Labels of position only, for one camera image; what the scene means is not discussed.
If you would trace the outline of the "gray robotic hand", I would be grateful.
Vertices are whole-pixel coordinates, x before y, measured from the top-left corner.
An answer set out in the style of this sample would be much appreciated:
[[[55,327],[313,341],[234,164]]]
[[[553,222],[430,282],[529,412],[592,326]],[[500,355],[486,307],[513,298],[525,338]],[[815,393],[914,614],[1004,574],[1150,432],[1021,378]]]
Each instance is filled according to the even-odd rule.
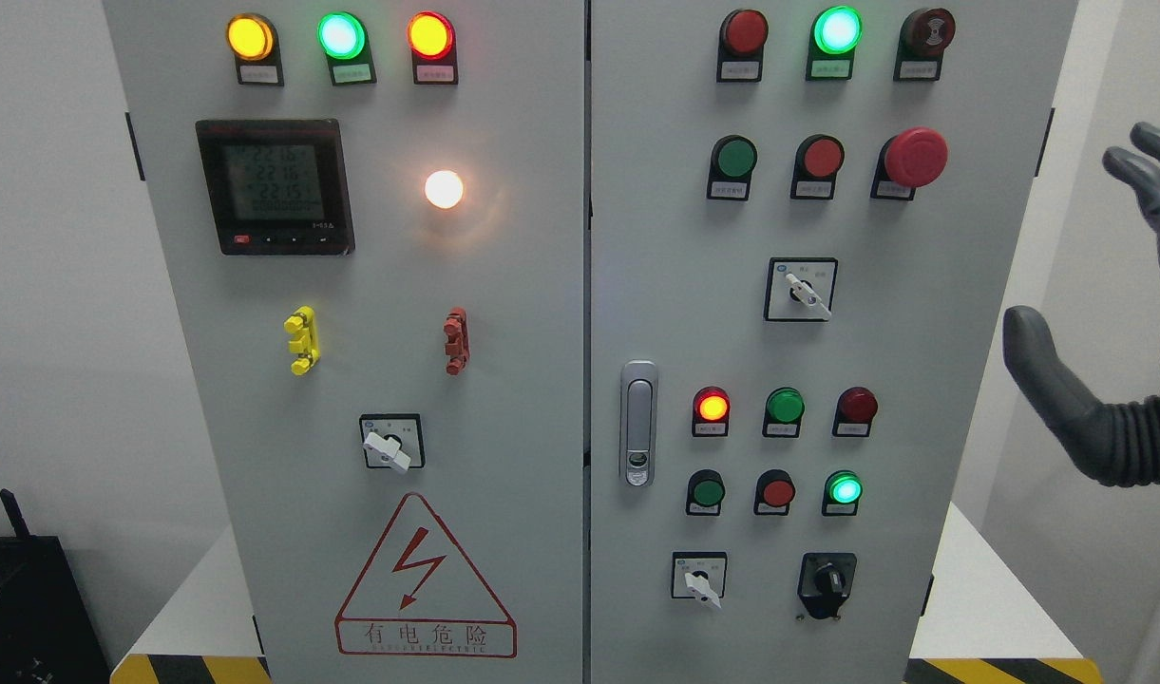
[[[1111,146],[1102,165],[1134,191],[1160,261],[1160,128],[1134,123],[1130,139],[1139,153]],[[1047,320],[1027,306],[1002,315],[1002,356],[1027,402],[1083,476],[1107,486],[1160,485],[1160,394],[1102,403],[1063,364]]]

